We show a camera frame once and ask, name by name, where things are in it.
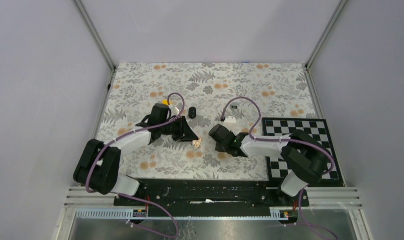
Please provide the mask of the yellow small object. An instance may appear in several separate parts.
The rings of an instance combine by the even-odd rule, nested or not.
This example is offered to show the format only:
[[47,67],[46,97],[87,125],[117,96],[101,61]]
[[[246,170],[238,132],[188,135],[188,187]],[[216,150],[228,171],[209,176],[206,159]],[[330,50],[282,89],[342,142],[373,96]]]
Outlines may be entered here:
[[172,101],[168,101],[167,99],[164,99],[161,101],[162,104],[170,106],[173,102]]

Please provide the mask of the left aluminium frame post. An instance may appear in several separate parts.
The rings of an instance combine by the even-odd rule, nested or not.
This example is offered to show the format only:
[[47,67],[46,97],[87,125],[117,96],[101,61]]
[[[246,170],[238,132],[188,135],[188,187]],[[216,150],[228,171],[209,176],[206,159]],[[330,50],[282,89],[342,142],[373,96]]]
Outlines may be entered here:
[[93,39],[96,47],[98,48],[108,68],[110,69],[111,72],[114,72],[116,70],[116,64],[114,63],[108,49],[106,48],[100,34],[98,33],[97,28],[93,23],[91,16],[88,13],[83,1],[72,0],[72,3],[75,5],[78,14],[80,15],[84,25],[86,26],[87,31],[89,32],[91,38]]

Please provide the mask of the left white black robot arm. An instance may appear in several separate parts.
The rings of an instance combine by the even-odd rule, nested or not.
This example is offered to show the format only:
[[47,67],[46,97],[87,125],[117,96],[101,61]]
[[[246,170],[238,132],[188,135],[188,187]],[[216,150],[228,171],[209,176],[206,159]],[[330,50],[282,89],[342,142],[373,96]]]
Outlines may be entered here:
[[145,193],[139,188],[139,181],[119,173],[120,160],[133,151],[150,145],[161,136],[171,136],[176,142],[196,142],[199,137],[191,130],[186,118],[173,115],[171,108],[156,103],[149,115],[127,132],[105,143],[89,140],[73,173],[73,180],[85,185],[90,191],[106,195],[125,194],[130,204],[140,205]]

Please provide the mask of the right aluminium frame post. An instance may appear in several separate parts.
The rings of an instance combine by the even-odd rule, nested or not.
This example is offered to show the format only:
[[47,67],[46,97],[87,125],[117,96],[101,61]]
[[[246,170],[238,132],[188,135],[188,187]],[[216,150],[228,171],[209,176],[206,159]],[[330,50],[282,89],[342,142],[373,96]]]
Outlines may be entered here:
[[337,6],[336,6],[335,10],[333,11],[329,21],[327,22],[326,27],[325,27],[324,31],[322,32],[317,44],[315,45],[312,53],[310,54],[308,60],[305,63],[305,68],[308,72],[310,71],[310,68],[314,64],[317,56],[319,55],[323,45],[325,44],[329,34],[333,30],[335,24],[337,23],[341,13],[343,12],[345,6],[347,5],[347,3],[348,3],[348,0],[340,0],[338,2]]

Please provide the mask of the floral patterned table mat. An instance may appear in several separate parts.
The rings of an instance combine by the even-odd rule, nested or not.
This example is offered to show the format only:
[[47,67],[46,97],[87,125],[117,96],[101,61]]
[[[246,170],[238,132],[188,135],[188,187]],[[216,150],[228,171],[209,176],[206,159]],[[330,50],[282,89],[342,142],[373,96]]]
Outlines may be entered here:
[[97,139],[110,141],[135,128],[154,104],[170,98],[197,116],[188,119],[201,138],[199,148],[162,136],[120,161],[134,178],[267,180],[266,158],[217,152],[208,133],[226,110],[236,132],[262,135],[258,115],[315,118],[311,94],[299,63],[121,63],[111,85]]

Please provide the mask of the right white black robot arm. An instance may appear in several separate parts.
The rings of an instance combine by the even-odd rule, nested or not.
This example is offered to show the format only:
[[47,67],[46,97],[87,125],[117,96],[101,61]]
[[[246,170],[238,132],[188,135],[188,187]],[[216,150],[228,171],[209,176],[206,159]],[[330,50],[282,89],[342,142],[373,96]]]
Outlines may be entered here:
[[251,137],[247,132],[234,134],[222,124],[209,132],[215,141],[215,150],[233,157],[263,156],[282,159],[290,173],[284,177],[277,191],[277,201],[289,206],[300,190],[319,183],[332,162],[328,150],[302,130],[283,136]]

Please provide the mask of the aluminium frame post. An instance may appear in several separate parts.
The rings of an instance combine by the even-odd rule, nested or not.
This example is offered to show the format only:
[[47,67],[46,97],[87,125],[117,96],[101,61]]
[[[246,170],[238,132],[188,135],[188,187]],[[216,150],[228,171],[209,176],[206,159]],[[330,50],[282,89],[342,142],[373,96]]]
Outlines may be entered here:
[[325,44],[329,34],[333,30],[335,24],[337,23],[341,13],[343,12],[345,6],[347,5],[347,3],[348,3],[348,0],[340,0],[338,2],[337,6],[336,6],[335,10],[333,11],[329,21],[327,22],[326,27],[325,27],[324,31],[322,32],[317,44],[315,45],[312,53],[310,54],[308,60],[305,63],[305,68],[308,72],[310,71],[310,68],[314,64],[317,56],[319,55],[323,45]]
[[106,48],[100,34],[98,33],[97,28],[93,23],[91,16],[88,13],[83,1],[72,0],[72,3],[75,5],[78,14],[80,15],[84,25],[86,26],[87,31],[89,32],[91,38],[93,39],[96,47],[98,48],[108,68],[110,69],[111,72],[114,72],[116,70],[116,64],[114,63],[108,49]]

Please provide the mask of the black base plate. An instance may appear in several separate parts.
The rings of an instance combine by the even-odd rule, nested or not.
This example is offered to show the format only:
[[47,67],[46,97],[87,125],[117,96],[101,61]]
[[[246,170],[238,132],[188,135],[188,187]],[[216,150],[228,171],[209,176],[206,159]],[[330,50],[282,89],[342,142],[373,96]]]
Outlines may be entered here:
[[270,208],[308,207],[278,191],[278,181],[141,178],[137,198],[155,202],[174,217],[268,217]]

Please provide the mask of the black white checkerboard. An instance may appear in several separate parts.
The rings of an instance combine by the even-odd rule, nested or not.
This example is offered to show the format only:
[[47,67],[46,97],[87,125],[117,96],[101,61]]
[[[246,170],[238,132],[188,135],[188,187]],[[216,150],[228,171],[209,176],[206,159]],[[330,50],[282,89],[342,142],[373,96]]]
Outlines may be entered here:
[[[262,118],[262,130],[264,136],[277,137],[292,134],[295,130],[302,130],[325,147],[335,159],[334,146],[328,130],[326,120],[315,118]],[[288,164],[280,158],[266,158],[270,180],[282,180],[290,173]],[[343,185],[342,174],[338,162],[335,161],[333,170],[321,177],[320,186]]]

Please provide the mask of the pink round small object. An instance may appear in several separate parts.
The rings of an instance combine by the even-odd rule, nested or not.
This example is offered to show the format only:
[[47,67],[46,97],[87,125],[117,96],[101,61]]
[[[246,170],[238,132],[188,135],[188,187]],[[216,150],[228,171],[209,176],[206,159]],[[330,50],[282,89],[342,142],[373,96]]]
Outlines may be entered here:
[[201,142],[202,142],[202,140],[201,140],[201,138],[199,138],[199,139],[197,139],[197,140],[193,140],[192,141],[192,146],[194,147],[194,148],[199,148],[200,147],[200,145],[201,145]]

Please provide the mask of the black earbud charging case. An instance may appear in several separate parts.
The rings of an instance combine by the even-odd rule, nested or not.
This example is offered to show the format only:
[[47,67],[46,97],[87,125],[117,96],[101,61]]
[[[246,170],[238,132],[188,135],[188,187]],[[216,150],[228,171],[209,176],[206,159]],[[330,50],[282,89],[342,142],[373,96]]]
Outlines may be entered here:
[[194,119],[197,116],[197,109],[193,106],[189,107],[188,109],[188,117],[190,119]]

